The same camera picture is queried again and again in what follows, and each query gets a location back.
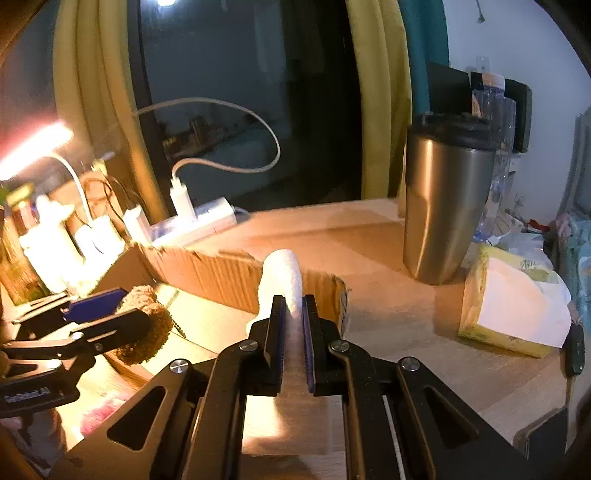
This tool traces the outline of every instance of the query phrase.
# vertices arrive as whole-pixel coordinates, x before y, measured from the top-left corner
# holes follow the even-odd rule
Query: yellow tissue package
[[[499,248],[479,245],[478,256],[470,268],[464,286],[462,319],[458,335],[537,358],[546,356],[552,347],[496,332],[478,324],[486,287],[486,270],[491,257],[521,270],[534,281],[558,283],[558,274],[553,270],[549,270],[545,265],[510,254]]]

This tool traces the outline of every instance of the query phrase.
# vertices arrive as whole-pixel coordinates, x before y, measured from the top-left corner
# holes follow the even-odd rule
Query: black lid
[[[485,151],[499,148],[499,144],[494,141],[489,121],[467,113],[421,113],[415,116],[408,132],[455,147]]]

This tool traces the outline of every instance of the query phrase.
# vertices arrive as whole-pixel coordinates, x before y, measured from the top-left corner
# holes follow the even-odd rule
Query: white paper
[[[490,258],[478,324],[522,340],[562,347],[570,329],[570,294],[563,282],[536,282]]]

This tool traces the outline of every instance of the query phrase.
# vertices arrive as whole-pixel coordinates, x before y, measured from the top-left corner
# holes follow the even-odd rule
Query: clear plastic bottle
[[[492,235],[501,205],[505,180],[509,173],[515,136],[514,100],[505,97],[505,78],[495,73],[482,74],[484,90],[472,92],[472,114],[491,122],[499,149],[493,165],[491,189],[482,217],[474,233],[475,242],[483,242]]]

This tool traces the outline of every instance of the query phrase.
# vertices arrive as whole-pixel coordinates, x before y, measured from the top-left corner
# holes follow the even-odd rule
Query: tabletop
[[[402,262],[403,229],[395,200],[364,200],[255,213],[192,248],[244,250],[259,260],[287,248],[301,268],[338,275],[349,290],[347,340],[391,361],[417,357],[514,443],[565,405],[560,351],[536,359],[459,338],[465,272],[443,286],[413,280]],[[242,472],[257,480],[345,478],[345,454],[244,456]]]

